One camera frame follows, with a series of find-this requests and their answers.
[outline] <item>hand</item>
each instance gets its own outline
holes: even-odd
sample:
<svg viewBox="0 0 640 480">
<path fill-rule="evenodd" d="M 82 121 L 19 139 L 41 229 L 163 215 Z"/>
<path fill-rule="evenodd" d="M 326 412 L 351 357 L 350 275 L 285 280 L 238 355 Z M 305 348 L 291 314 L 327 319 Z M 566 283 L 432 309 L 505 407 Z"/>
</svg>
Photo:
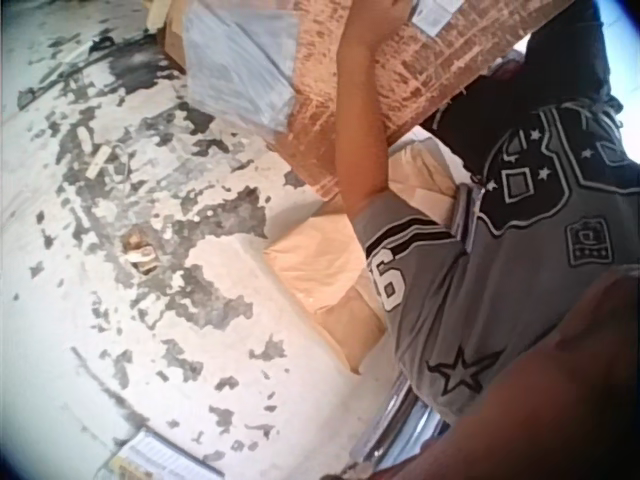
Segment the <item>hand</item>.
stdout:
<svg viewBox="0 0 640 480">
<path fill-rule="evenodd" d="M 409 19 L 412 0 L 353 0 L 340 50 L 351 47 L 375 53 Z"/>
</svg>

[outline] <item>peeling paint floor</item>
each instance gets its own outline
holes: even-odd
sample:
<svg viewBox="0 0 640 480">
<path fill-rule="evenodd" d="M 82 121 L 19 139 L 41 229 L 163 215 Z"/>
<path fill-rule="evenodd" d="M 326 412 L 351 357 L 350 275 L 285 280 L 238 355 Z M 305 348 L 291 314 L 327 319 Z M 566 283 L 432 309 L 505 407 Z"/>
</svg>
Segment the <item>peeling paint floor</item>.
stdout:
<svg viewBox="0 0 640 480">
<path fill-rule="evenodd" d="M 88 479 L 148 424 L 231 480 L 318 478 L 396 371 L 383 342 L 346 372 L 262 260 L 313 192 L 191 108 L 152 42 L 17 112 L 20 89 L 145 15 L 126 0 L 3 10 L 3 452 L 27 478 Z M 117 154 L 89 179 L 103 145 Z M 124 256 L 132 229 L 158 255 L 148 276 Z"/>
</svg>

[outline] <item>clear plastic wrap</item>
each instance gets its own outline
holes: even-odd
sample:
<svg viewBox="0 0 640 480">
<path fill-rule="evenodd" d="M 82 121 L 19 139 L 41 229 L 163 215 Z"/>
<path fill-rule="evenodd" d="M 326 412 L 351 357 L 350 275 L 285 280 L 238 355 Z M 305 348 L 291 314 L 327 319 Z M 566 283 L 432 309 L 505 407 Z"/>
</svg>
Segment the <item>clear plastic wrap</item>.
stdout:
<svg viewBox="0 0 640 480">
<path fill-rule="evenodd" d="M 220 0 L 189 5 L 183 29 L 189 96 L 196 108 L 268 136 L 286 131 L 293 109 L 299 22 L 290 10 L 243 8 L 247 1 L 254 0 L 230 8 L 218 8 Z"/>
</svg>

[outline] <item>black star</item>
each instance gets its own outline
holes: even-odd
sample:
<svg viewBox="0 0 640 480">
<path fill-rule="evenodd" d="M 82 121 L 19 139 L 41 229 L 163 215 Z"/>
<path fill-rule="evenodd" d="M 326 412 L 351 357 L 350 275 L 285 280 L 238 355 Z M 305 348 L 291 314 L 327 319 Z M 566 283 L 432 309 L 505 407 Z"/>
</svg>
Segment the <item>black star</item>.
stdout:
<svg viewBox="0 0 640 480">
<path fill-rule="evenodd" d="M 498 363 L 503 352 L 504 350 L 500 350 L 480 357 L 473 362 L 467 362 L 464 358 L 464 350 L 462 346 L 459 346 L 453 363 L 429 365 L 427 361 L 427 370 L 444 378 L 442 397 L 450 394 L 458 387 L 467 387 L 473 393 L 479 394 L 483 387 L 478 377 Z"/>
</svg>

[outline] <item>shirt sleeve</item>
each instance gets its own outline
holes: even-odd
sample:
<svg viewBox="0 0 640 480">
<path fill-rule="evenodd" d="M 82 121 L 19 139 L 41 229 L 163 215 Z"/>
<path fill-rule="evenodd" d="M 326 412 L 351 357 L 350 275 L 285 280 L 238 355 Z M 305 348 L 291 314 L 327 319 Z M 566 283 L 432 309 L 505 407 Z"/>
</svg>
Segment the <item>shirt sleeve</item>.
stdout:
<svg viewBox="0 0 640 480">
<path fill-rule="evenodd" d="M 353 227 L 401 356 L 416 337 L 429 340 L 418 330 L 437 334 L 432 327 L 440 323 L 449 287 L 462 274 L 467 252 L 449 230 L 390 190 L 377 195 Z"/>
</svg>

